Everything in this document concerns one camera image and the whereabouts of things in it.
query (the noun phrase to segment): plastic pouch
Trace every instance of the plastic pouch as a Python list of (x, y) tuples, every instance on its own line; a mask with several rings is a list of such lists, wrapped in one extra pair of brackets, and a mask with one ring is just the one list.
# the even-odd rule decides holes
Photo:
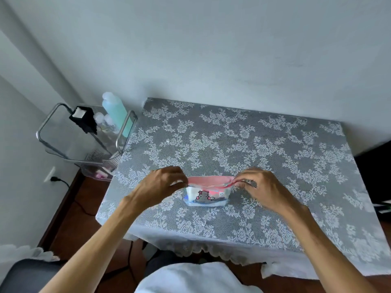
[(234, 183), (231, 176), (188, 177), (185, 202), (189, 206), (222, 207), (225, 206)]

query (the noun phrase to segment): baseboard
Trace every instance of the baseboard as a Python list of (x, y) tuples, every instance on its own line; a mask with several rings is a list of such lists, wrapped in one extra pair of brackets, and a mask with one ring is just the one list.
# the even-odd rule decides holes
[(49, 251), (49, 248), (52, 245), (54, 238), (56, 237), (56, 234), (61, 226), (61, 223), (63, 222), (66, 214), (68, 213), (72, 205), (72, 202), (75, 200), (75, 197), (79, 192), (79, 189), (84, 179), (85, 176), (81, 173), (81, 170), (79, 170), (74, 180), (72, 181), (71, 186), (66, 192), (60, 206), (58, 207), (56, 213), (54, 214), (53, 219), (51, 220), (48, 228), (43, 234), (43, 237), (38, 243), (38, 247), (41, 247), (44, 251)]

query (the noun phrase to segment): table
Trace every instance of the table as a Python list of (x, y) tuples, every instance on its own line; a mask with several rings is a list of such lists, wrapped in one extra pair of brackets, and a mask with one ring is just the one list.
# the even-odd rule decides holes
[[(148, 98), (100, 205), (103, 224), (151, 170), (178, 165), (187, 176), (271, 170), (364, 275), (390, 274), (391, 251), (341, 124), (313, 118)], [(291, 229), (242, 189), (225, 207), (188, 207), (180, 190), (144, 211), (125, 238), (189, 256), (201, 250), (264, 277), (316, 279)]]

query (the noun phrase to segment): forearm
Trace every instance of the forearm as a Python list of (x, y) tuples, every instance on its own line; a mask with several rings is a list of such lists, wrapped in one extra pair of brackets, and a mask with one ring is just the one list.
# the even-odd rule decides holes
[(284, 218), (310, 259), (326, 292), (376, 292), (323, 233), (307, 207), (290, 209), (285, 212)]
[(76, 252), (41, 293), (94, 292), (115, 250), (139, 215), (125, 197), (105, 224)]

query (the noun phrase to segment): pink pouch lining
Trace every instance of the pink pouch lining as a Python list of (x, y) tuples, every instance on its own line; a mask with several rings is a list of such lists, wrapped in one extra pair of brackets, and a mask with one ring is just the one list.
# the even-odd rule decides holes
[(194, 176), (188, 177), (189, 186), (202, 186), (208, 188), (225, 189), (235, 184), (232, 176)]

